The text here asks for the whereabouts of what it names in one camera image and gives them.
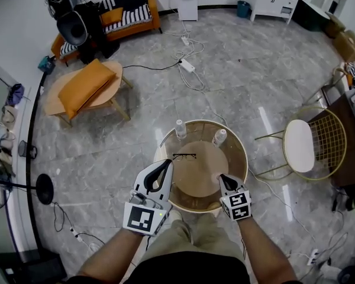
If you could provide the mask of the person's khaki trousers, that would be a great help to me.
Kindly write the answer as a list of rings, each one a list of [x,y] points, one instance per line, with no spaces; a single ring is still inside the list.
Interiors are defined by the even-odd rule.
[[[141,261],[170,254],[191,253],[233,257],[244,262],[239,245],[230,240],[212,214],[199,217],[193,231],[180,219],[172,221],[170,227],[158,235],[148,247]]]

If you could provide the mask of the large cardboard box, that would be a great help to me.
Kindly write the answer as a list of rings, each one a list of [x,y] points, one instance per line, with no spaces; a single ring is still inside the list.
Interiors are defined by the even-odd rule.
[[[355,32],[352,30],[338,33],[333,46],[345,62],[355,62]]]

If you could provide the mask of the purple bag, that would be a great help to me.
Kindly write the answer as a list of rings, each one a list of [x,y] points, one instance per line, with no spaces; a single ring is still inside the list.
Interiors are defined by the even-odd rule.
[[[24,96],[24,87],[20,83],[16,83],[14,86],[11,87],[9,90],[7,100],[5,102],[5,105],[8,106],[15,106],[20,103]]]

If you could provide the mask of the orange cushion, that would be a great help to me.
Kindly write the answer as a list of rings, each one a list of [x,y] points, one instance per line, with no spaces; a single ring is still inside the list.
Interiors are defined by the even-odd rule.
[[[79,111],[109,84],[116,73],[98,59],[90,62],[68,81],[58,94],[68,119],[73,119]]]

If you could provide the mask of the striped sofa seat cushion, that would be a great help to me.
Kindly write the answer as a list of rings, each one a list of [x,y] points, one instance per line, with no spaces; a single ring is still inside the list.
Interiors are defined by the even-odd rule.
[[[118,22],[111,23],[103,28],[105,34],[113,33],[117,30],[122,30],[127,27],[147,23],[152,21],[150,8],[147,4],[138,7],[133,11],[124,11],[122,18]]]
[[[78,48],[76,46],[73,46],[65,41],[60,48],[60,57],[64,58],[65,56],[70,55],[77,50]]]

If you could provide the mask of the round glass side table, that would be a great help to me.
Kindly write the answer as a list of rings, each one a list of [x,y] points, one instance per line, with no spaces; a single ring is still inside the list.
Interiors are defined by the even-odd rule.
[[[226,129],[227,138],[220,147],[212,144],[217,130]],[[208,206],[220,201],[220,184],[215,175],[234,175],[243,181],[248,175],[248,158],[241,140],[228,127],[210,120],[186,122],[187,136],[179,140],[170,130],[154,154],[154,161],[173,159],[176,153],[194,153],[194,161],[173,162],[173,180],[169,201],[177,209],[194,214],[212,211]]]

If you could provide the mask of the beige bag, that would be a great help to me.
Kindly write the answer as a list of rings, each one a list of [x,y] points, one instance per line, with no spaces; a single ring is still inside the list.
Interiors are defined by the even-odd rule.
[[[9,105],[5,105],[2,108],[2,118],[1,121],[3,124],[14,124],[17,118],[18,110]]]

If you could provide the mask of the person's black shirt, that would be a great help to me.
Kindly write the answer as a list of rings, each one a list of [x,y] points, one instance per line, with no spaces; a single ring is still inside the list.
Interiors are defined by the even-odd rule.
[[[71,277],[66,284],[104,284],[91,277]],[[251,284],[240,260],[208,253],[155,257],[133,270],[124,284]],[[284,284],[302,284],[299,280]]]

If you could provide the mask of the black standing fan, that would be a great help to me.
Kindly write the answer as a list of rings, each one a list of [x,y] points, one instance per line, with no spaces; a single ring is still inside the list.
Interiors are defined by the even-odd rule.
[[[38,200],[44,204],[52,203],[54,197],[53,183],[48,175],[41,174],[35,183],[35,186],[25,186],[12,182],[12,175],[0,160],[0,209],[3,208],[8,200],[13,189],[35,191]]]

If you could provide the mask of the orange sofa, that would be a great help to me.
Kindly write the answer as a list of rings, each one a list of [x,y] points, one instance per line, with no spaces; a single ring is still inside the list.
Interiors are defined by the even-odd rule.
[[[115,0],[102,0],[100,3],[100,6],[105,11],[101,15],[103,28],[111,23],[120,21],[122,18],[122,13],[124,11],[127,11],[127,10],[124,10],[123,8],[115,8],[114,2],[115,2]],[[143,31],[152,30],[152,29],[160,30],[161,28],[160,28],[159,13],[158,13],[158,9],[157,9],[157,1],[156,0],[145,0],[145,3],[143,5],[145,5],[145,4],[147,4],[150,8],[152,21],[147,22],[147,23],[133,25],[133,26],[127,27],[125,29],[117,30],[117,31],[114,31],[113,33],[106,34],[108,41],[119,40],[121,38],[130,36],[133,34],[137,34],[137,33],[143,32]],[[57,35],[56,39],[54,40],[53,44],[51,45],[51,52],[55,55],[57,60],[61,61],[62,63],[67,63],[68,61],[77,58],[79,56],[79,52],[75,51],[72,54],[65,56],[64,58],[61,58],[60,57],[60,48],[64,42],[65,42],[64,38],[60,34]]]

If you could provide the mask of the dark green box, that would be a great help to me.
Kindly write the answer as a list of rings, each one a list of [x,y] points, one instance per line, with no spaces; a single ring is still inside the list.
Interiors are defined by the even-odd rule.
[[[329,16],[320,8],[305,1],[298,0],[292,19],[308,31],[322,31],[329,22]]]

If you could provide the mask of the person's right forearm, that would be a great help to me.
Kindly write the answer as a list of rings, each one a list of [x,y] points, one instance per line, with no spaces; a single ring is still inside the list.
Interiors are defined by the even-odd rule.
[[[252,217],[237,222],[258,284],[284,284],[298,279],[288,258]]]

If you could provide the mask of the gold metal tube chair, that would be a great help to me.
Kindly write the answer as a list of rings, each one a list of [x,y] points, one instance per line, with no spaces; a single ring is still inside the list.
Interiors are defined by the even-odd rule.
[[[347,72],[342,67],[335,67],[332,71],[330,78],[325,81],[319,88],[317,88],[306,100],[303,102],[303,106],[311,105],[312,98],[316,97],[313,102],[318,102],[321,98],[324,98],[326,103],[328,103],[326,91],[335,87],[338,82],[342,81],[343,77],[346,77]]]

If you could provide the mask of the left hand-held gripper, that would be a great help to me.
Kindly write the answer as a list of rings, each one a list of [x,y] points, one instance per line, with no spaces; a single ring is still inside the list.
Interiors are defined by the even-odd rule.
[[[136,177],[130,200],[125,203],[122,227],[135,233],[155,237],[168,219],[172,205],[168,200],[173,179],[170,159],[154,162]],[[156,193],[153,199],[143,193]]]

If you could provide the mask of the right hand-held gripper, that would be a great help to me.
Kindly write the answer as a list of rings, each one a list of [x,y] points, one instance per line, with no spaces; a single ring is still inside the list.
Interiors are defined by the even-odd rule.
[[[232,221],[251,217],[251,196],[243,180],[230,174],[223,174],[222,178],[220,203],[225,214]]]

